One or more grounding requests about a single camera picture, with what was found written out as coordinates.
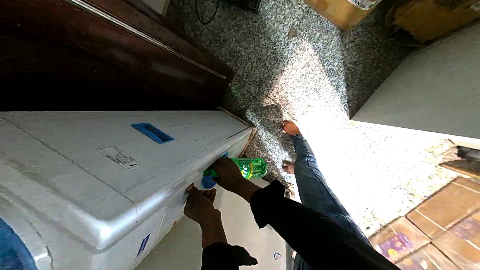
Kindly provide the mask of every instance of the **green plastic bottle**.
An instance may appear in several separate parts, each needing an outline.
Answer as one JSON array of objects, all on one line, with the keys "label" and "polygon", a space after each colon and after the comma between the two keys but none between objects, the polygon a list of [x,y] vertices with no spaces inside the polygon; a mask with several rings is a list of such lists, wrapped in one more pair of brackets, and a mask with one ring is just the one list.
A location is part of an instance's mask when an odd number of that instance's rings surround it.
[{"label": "green plastic bottle", "polygon": [[[232,159],[239,167],[240,172],[245,179],[262,178],[267,174],[268,164],[263,159]],[[204,171],[204,176],[217,177],[214,170]]]}]

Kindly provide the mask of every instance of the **bare foot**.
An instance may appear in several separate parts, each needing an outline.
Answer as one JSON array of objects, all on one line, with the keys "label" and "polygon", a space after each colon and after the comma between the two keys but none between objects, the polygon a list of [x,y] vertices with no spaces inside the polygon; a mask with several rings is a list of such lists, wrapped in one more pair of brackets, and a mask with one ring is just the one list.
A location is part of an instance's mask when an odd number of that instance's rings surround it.
[{"label": "bare foot", "polygon": [[285,171],[288,174],[295,174],[294,169],[295,169],[295,163],[290,162],[290,161],[283,161],[283,171]]},{"label": "bare foot", "polygon": [[300,129],[294,122],[290,120],[282,121],[282,123],[280,123],[280,126],[282,127],[283,131],[285,131],[290,136],[300,134]]}]

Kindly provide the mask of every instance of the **granite floor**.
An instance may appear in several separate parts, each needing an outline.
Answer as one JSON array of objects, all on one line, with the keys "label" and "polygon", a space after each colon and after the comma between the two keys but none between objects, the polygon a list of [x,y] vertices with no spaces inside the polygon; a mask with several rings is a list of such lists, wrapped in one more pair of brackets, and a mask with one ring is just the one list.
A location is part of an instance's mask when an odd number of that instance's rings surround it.
[{"label": "granite floor", "polygon": [[[216,0],[198,1],[200,17],[213,13]],[[259,14],[222,1],[207,25],[197,19],[193,0],[171,0],[168,10],[236,72],[223,107],[258,128],[246,155],[267,160],[270,174],[295,182],[281,171],[295,153],[278,124],[296,121],[366,235],[456,176],[437,166],[452,155],[449,141],[349,121],[411,52],[384,29],[388,2],[348,33],[302,0],[262,0]]]}]

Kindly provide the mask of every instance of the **blue jeans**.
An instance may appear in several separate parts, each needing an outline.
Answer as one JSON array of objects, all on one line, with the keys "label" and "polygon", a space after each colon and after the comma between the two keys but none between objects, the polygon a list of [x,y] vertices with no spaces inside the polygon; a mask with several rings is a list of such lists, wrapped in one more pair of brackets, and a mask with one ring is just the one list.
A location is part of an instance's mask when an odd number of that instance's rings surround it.
[{"label": "blue jeans", "polygon": [[[295,161],[295,178],[303,205],[330,217],[343,228],[354,233],[359,239],[370,245],[367,237],[355,224],[350,214],[338,198],[327,186],[324,176],[317,166],[317,160],[307,140],[302,135],[292,136],[293,146],[297,154]],[[295,270],[312,269],[303,258],[295,257]]]}]

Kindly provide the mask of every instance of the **black sleeve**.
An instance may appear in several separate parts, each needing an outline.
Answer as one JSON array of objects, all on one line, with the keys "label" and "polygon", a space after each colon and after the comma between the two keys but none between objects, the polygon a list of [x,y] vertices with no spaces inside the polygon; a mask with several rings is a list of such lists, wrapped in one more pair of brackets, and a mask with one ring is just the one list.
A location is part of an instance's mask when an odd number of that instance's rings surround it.
[{"label": "black sleeve", "polygon": [[279,181],[255,192],[251,199],[260,228],[270,224],[314,269],[398,268],[331,218],[284,197]]},{"label": "black sleeve", "polygon": [[204,249],[202,270],[238,270],[239,266],[258,264],[245,248],[238,245],[215,243]]}]

